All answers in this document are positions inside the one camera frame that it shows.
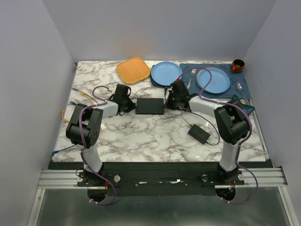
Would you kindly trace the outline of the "black network switch box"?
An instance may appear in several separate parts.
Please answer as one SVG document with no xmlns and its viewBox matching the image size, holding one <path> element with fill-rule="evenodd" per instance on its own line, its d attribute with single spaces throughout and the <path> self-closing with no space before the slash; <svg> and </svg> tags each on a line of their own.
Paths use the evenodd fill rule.
<svg viewBox="0 0 301 226">
<path fill-rule="evenodd" d="M 138 98 L 136 114 L 163 115 L 164 99 L 162 98 Z"/>
</svg>

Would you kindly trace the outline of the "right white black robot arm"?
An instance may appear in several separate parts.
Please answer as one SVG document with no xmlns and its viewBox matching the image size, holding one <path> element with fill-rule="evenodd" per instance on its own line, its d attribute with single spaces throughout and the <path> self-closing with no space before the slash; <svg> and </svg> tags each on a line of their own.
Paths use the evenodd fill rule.
<svg viewBox="0 0 301 226">
<path fill-rule="evenodd" d="M 252 133 L 249 115 L 255 110 L 251 105 L 243 104 L 234 95 L 228 102 L 220 102 L 201 95 L 189 94 L 182 80 L 171 83 L 166 108 L 187 110 L 214 117 L 220 137 L 223 140 L 222 158 L 217 171 L 217 181 L 223 185 L 233 180 L 232 171 L 238 167 L 238 156 L 243 142 Z"/>
</svg>

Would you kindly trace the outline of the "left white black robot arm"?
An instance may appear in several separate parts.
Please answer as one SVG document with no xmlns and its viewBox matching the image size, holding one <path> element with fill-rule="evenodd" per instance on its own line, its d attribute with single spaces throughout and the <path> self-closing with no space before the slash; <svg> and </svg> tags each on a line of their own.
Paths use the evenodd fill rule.
<svg viewBox="0 0 301 226">
<path fill-rule="evenodd" d="M 104 182 L 104 174 L 101 172 L 103 162 L 96 147 L 102 120 L 123 115 L 136 108 L 136 104 L 130 99 L 131 88 L 129 86 L 118 84 L 115 93 L 108 99 L 95 94 L 99 88 L 111 91 L 106 86 L 95 87 L 92 95 L 99 100 L 99 103 L 95 105 L 77 104 L 65 133 L 71 143 L 80 150 L 84 169 L 90 172 L 88 180 L 94 186 L 99 186 Z"/>
</svg>

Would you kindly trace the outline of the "light blue plate left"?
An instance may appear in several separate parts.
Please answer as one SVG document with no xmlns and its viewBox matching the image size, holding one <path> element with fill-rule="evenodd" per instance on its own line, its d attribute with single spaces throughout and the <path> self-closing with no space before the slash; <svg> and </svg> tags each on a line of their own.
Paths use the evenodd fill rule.
<svg viewBox="0 0 301 226">
<path fill-rule="evenodd" d="M 164 61 L 155 64 L 151 69 L 152 79 L 161 86 L 168 87 L 182 74 L 176 63 Z"/>
</svg>

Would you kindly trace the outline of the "light blue plate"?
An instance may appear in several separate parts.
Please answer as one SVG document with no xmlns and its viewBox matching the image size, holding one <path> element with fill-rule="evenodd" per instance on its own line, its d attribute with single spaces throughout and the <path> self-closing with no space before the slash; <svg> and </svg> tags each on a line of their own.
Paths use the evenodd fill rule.
<svg viewBox="0 0 301 226">
<path fill-rule="evenodd" d="M 204 89 L 204 91 L 211 94 L 220 94 L 229 89 L 230 79 L 224 71 L 214 67 L 209 67 L 207 70 L 200 70 L 196 78 L 197 83 L 201 88 L 204 88 L 211 78 L 210 83 Z"/>
<path fill-rule="evenodd" d="M 176 63 L 164 61 L 155 64 L 151 69 L 152 79 L 161 86 L 168 87 L 182 74 Z"/>
</svg>

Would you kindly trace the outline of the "orange woven square mat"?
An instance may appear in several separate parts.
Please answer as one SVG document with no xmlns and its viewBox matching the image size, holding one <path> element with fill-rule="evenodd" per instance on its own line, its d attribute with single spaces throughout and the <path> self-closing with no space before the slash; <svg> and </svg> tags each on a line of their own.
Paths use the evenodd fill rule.
<svg viewBox="0 0 301 226">
<path fill-rule="evenodd" d="M 135 84 L 148 78 L 151 69 L 143 59 L 134 57 L 119 63 L 116 71 L 125 84 Z"/>
</svg>

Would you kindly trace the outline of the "dark teal coaster under plate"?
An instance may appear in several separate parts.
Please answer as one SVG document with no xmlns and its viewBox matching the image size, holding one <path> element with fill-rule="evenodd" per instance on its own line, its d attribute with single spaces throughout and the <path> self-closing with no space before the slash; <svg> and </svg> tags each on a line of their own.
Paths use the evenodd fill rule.
<svg viewBox="0 0 301 226">
<path fill-rule="evenodd" d="M 181 81 L 181 80 L 179 78 L 177 78 L 175 81 L 173 81 L 173 83 L 178 82 L 178 81 Z M 159 87 L 159 88 L 170 88 L 171 87 L 171 85 L 163 86 L 163 85 L 160 85 L 160 84 L 156 83 L 152 77 L 150 78 L 150 82 L 153 86 Z"/>
</svg>

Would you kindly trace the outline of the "silver fork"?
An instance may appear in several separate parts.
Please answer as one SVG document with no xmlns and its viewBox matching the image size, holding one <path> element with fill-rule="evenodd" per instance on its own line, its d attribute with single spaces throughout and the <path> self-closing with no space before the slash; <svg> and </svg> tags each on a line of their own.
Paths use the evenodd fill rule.
<svg viewBox="0 0 301 226">
<path fill-rule="evenodd" d="M 195 73 L 196 73 L 196 69 L 192 69 L 192 70 L 191 70 L 191 75 L 190 75 L 190 80 L 189 80 L 188 85 L 187 85 L 187 89 L 190 88 L 191 82 L 192 82 L 192 79 L 193 79 Z"/>
</svg>

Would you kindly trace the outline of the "black power adapter brick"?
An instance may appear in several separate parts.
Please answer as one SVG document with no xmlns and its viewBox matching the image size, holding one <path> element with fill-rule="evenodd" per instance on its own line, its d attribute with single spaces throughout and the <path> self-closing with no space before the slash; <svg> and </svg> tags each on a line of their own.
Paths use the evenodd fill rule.
<svg viewBox="0 0 301 226">
<path fill-rule="evenodd" d="M 205 144 L 210 137 L 210 134 L 194 124 L 189 129 L 188 134 L 201 144 Z"/>
</svg>

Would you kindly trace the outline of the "light blue plate right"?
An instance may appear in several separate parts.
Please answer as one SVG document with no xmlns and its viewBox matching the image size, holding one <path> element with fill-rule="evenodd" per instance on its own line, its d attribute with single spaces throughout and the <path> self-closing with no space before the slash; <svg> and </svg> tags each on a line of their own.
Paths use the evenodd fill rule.
<svg viewBox="0 0 301 226">
<path fill-rule="evenodd" d="M 196 78 L 197 83 L 201 88 L 204 88 L 211 78 L 210 83 L 204 89 L 204 91 L 211 94 L 220 94 L 229 89 L 230 79 L 224 71 L 214 67 L 209 67 L 207 70 L 200 70 Z"/>
</svg>

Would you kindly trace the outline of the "blue star shaped dish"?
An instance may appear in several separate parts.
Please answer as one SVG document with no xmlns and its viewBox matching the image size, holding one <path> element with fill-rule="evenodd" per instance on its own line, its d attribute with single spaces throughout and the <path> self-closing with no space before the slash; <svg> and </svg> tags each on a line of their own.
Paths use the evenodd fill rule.
<svg viewBox="0 0 301 226">
<path fill-rule="evenodd" d="M 247 116 L 250 116 L 250 114 L 255 111 L 255 108 L 253 106 L 243 104 L 236 95 L 233 95 L 232 99 L 230 100 L 230 103 L 240 107 L 246 113 Z"/>
</svg>

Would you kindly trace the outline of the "silver spoon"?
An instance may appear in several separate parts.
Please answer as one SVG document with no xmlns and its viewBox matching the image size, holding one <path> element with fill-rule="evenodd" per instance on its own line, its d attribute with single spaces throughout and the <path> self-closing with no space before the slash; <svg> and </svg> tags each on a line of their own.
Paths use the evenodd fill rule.
<svg viewBox="0 0 301 226">
<path fill-rule="evenodd" d="M 246 99 L 246 97 L 245 97 L 245 95 L 244 95 L 244 93 L 242 91 L 242 85 L 239 82 L 236 83 L 236 88 L 240 91 L 240 93 L 243 96 L 245 102 L 248 103 L 248 100 Z"/>
</svg>

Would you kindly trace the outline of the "red brown lacquer cup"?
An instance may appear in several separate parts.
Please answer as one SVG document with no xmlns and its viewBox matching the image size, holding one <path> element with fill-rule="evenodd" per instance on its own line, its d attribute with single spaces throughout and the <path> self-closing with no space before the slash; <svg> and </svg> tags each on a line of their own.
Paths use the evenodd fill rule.
<svg viewBox="0 0 301 226">
<path fill-rule="evenodd" d="M 245 66 L 245 63 L 243 60 L 241 59 L 235 59 L 232 63 L 231 63 L 231 70 L 233 73 L 240 73 L 243 71 Z"/>
</svg>

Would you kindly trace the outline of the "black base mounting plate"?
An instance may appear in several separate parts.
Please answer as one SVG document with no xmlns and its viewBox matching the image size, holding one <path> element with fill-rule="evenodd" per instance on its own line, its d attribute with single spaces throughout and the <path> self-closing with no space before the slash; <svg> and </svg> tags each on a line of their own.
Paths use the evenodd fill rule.
<svg viewBox="0 0 301 226">
<path fill-rule="evenodd" d="M 239 169 L 226 179 L 216 162 L 106 162 L 97 175 L 83 170 L 81 162 L 50 162 L 49 170 L 74 170 L 73 187 L 87 189 L 90 199 L 126 196 L 180 196 L 234 194 L 229 189 L 246 185 Z"/>
</svg>

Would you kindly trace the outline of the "aluminium rail frame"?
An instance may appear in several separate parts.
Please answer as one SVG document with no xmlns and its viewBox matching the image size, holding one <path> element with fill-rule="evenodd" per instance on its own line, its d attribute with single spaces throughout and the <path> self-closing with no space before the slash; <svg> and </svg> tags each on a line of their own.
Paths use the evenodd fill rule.
<svg viewBox="0 0 301 226">
<path fill-rule="evenodd" d="M 278 188 L 289 224 L 298 226 L 299 223 L 286 188 L 287 181 L 283 170 L 281 168 L 254 168 L 250 169 L 250 171 L 256 176 L 259 187 Z M 42 201 L 47 189 L 80 189 L 81 187 L 77 183 L 75 170 L 42 170 L 28 225 L 37 225 Z"/>
</svg>

